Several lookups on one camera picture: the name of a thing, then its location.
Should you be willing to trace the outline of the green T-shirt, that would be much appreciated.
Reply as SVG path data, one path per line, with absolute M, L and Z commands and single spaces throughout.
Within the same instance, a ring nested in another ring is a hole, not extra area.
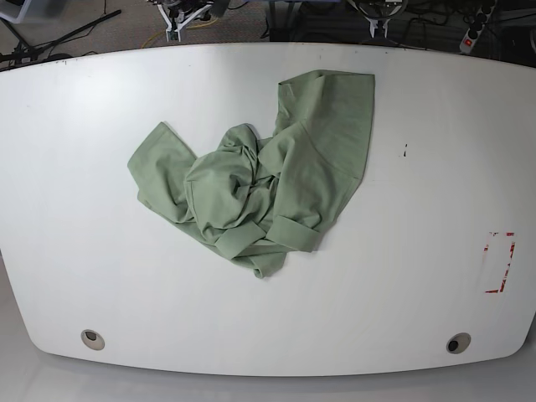
M 231 127 L 203 156 L 165 123 L 134 151 L 138 200 L 218 256 L 264 278 L 313 252 L 363 181 L 375 78 L 313 70 L 278 85 L 275 129 Z

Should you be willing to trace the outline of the left table grommet hole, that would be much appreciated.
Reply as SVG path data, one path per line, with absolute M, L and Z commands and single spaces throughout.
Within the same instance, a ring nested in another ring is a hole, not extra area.
M 98 332 L 90 329 L 82 331 L 80 337 L 83 344 L 91 350 L 100 351 L 106 345 L 104 338 Z

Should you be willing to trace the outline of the table grommet hole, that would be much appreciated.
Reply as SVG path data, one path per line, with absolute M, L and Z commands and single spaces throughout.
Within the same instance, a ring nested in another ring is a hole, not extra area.
M 466 332 L 461 332 L 450 338 L 446 344 L 446 351 L 450 354 L 460 354 L 466 351 L 472 338 Z
M 106 345 L 104 338 L 98 332 L 90 329 L 82 331 L 80 337 L 83 344 L 91 350 L 100 351 Z

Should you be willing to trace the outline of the red tape rectangle marking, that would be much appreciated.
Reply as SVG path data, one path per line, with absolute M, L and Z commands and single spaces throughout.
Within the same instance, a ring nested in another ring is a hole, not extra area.
M 516 245 L 514 232 L 490 232 L 482 254 L 481 288 L 485 294 L 504 292 Z

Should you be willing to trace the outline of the right table grommet hole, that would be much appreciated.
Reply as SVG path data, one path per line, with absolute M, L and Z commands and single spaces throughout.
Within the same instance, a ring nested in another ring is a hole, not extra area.
M 466 351 L 472 338 L 466 332 L 461 332 L 450 338 L 446 344 L 446 351 L 450 354 L 460 354 Z

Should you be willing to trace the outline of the white power strip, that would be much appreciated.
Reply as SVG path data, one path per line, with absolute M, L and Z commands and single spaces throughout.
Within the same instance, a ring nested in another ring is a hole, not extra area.
M 470 54 L 482 34 L 488 20 L 490 19 L 494 7 L 482 6 L 473 21 L 470 23 L 465 36 L 459 45 L 459 50 L 462 54 Z

